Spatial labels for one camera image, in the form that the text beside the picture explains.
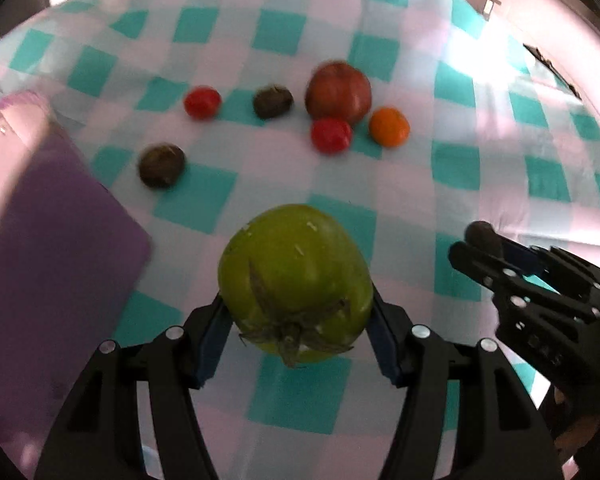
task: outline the checkered tablecloth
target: checkered tablecloth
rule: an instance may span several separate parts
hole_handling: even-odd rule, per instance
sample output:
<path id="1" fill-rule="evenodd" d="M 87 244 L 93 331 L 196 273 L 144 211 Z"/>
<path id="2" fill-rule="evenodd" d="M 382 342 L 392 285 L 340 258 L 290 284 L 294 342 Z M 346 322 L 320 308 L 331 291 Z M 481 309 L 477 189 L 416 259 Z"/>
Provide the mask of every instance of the checkered tablecloth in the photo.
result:
<path id="1" fill-rule="evenodd" d="M 406 145 L 384 150 L 361 124 L 345 155 L 312 149 L 302 98 L 326 59 L 363 70 L 375 106 L 404 111 Z M 289 87 L 297 106 L 264 123 L 251 98 L 270 83 Z M 198 84 L 224 97 L 214 122 L 182 109 Z M 600 127 L 464 0 L 70 0 L 0 41 L 0 92 L 25 88 L 49 97 L 94 174 L 154 240 L 114 334 L 122 344 L 210 302 L 229 238 L 283 203 L 340 220 L 385 299 L 456 342 L 493 335 L 496 323 L 488 294 L 446 259 L 474 219 L 600 264 Z M 138 153 L 161 141 L 189 159 L 167 192 L 136 174 Z M 533 390 L 535 372 L 510 358 Z M 439 474 L 457 423 L 458 385 L 449 392 Z M 140 399 L 147 421 L 146 391 Z M 232 333 L 193 399 L 225 480 L 368 480 L 404 391 L 381 377 L 364 334 L 349 354 L 286 370 Z M 142 432 L 151 462 L 152 432 Z"/>

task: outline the green tomato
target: green tomato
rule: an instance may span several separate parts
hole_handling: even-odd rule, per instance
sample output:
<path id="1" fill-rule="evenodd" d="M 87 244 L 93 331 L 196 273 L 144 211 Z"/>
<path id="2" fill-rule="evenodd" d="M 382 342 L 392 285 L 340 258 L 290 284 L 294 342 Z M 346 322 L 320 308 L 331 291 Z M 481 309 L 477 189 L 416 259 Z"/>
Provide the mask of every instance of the green tomato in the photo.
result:
<path id="1" fill-rule="evenodd" d="M 290 367 L 349 350 L 371 312 L 373 285 L 358 247 L 307 205 L 270 209 L 238 231 L 218 283 L 241 337 Z"/>

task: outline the screw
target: screw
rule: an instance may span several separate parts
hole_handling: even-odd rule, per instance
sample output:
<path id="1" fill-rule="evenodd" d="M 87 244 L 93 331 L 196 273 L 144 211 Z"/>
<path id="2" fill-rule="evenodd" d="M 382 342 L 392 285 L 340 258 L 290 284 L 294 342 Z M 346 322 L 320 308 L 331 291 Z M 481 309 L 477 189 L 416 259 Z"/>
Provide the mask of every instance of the screw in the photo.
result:
<path id="1" fill-rule="evenodd" d="M 413 325 L 411 333 L 418 339 L 426 339 L 431 335 L 431 330 L 428 326 L 424 325 Z"/>
<path id="2" fill-rule="evenodd" d="M 518 308 L 526 307 L 526 301 L 520 298 L 520 296 L 511 296 L 509 299 L 511 303 L 513 303 Z"/>
<path id="3" fill-rule="evenodd" d="M 480 341 L 480 346 L 485 352 L 495 352 L 498 349 L 498 343 L 488 337 Z"/>
<path id="4" fill-rule="evenodd" d="M 180 339 L 184 335 L 184 329 L 181 326 L 172 326 L 167 329 L 164 335 L 167 336 L 167 339 L 176 341 L 176 339 Z"/>
<path id="5" fill-rule="evenodd" d="M 106 340 L 103 343 L 101 343 L 101 345 L 98 347 L 98 349 L 103 354 L 110 354 L 111 352 L 113 352 L 116 349 L 116 342 L 112 341 L 111 339 Z"/>

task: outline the large red tomato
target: large red tomato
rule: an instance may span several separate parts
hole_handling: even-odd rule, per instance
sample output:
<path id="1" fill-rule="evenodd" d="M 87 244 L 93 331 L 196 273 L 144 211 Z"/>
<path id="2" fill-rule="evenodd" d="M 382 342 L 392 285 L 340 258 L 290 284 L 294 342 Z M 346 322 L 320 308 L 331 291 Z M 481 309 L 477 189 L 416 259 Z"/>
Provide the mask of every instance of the large red tomato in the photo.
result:
<path id="1" fill-rule="evenodd" d="M 307 205 L 271 209 L 238 231 L 220 259 L 218 283 L 242 337 L 290 367 L 349 350 L 373 297 L 353 240 Z"/>
<path id="2" fill-rule="evenodd" d="M 309 82 L 304 105 L 312 119 L 343 119 L 354 126 L 371 109 L 369 79 L 344 61 L 318 67 Z"/>

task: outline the robotic hand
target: robotic hand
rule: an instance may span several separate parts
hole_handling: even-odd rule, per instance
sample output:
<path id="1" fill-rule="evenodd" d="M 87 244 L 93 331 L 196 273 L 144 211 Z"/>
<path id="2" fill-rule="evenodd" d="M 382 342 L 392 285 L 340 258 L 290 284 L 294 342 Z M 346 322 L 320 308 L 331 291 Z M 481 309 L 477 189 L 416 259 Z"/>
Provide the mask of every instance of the robotic hand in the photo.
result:
<path id="1" fill-rule="evenodd" d="M 600 480 L 600 269 L 557 248 L 526 248 L 474 222 L 452 266 L 490 288 L 496 335 L 552 382 L 536 410 L 498 343 L 444 341 L 376 291 L 366 327 L 379 368 L 408 386 L 380 480 L 431 480 L 448 380 L 460 382 L 448 480 Z M 529 283 L 536 275 L 554 288 Z M 232 320 L 218 296 L 152 342 L 105 341 L 74 384 L 46 440 L 36 480 L 150 480 L 138 428 L 136 382 L 147 381 L 166 480 L 218 480 L 190 400 L 213 377 Z M 0 478 L 22 480 L 0 448 Z"/>

